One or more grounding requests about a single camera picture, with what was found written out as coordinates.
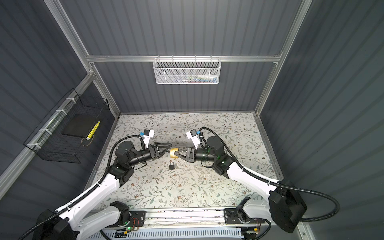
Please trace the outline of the brass padlock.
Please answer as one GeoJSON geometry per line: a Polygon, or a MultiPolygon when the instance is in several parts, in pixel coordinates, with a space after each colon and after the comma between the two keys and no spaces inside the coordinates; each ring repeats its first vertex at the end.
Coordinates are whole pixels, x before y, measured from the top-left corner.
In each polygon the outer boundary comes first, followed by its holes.
{"type": "Polygon", "coordinates": [[[171,148],[170,149],[170,158],[178,159],[179,157],[176,155],[176,152],[179,151],[179,148],[171,148]]]}

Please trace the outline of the small black padlock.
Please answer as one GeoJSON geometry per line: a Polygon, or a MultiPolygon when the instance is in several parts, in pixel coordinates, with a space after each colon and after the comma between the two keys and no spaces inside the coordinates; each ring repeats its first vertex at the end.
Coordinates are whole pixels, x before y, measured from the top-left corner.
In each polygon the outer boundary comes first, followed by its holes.
{"type": "Polygon", "coordinates": [[[175,170],[176,169],[176,165],[174,162],[170,162],[170,165],[169,165],[169,170],[175,170]]]}

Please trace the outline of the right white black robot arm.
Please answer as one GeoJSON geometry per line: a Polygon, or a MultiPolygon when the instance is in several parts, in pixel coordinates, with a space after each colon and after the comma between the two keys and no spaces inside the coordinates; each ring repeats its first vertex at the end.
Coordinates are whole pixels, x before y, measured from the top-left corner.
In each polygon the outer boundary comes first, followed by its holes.
{"type": "Polygon", "coordinates": [[[298,192],[278,188],[278,180],[239,166],[225,151],[225,145],[219,137],[209,137],[205,148],[188,147],[174,154],[189,163],[211,162],[211,169],[218,175],[236,181],[262,197],[262,202],[245,197],[236,208],[226,209],[229,213],[227,222],[231,224],[272,221],[283,231],[292,233],[307,210],[298,192]]]}

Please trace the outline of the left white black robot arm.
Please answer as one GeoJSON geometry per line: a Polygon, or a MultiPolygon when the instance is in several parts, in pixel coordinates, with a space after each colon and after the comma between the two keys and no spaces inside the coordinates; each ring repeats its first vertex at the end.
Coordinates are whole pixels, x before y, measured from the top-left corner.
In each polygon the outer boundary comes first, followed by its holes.
{"type": "Polygon", "coordinates": [[[136,150],[131,141],[118,141],[112,149],[117,156],[115,163],[108,166],[102,178],[64,206],[40,214],[30,231],[33,239],[85,240],[108,226],[129,225],[133,221],[130,208],[119,201],[112,202],[105,210],[92,216],[88,213],[130,179],[135,165],[158,159],[171,147],[170,143],[154,143],[136,150]]]}

